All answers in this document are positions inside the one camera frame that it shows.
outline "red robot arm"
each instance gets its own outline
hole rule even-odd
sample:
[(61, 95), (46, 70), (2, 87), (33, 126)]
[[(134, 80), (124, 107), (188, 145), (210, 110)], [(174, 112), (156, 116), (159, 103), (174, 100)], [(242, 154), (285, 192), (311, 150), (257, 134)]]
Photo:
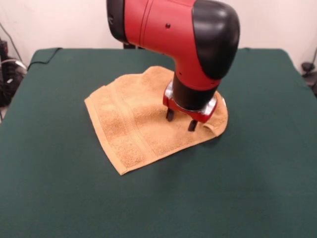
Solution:
[(167, 117), (179, 110), (205, 122), (202, 111), (212, 104), (238, 49), (235, 10), (212, 0), (107, 0), (107, 14), (116, 39), (174, 59), (172, 96), (165, 92), (163, 100)]

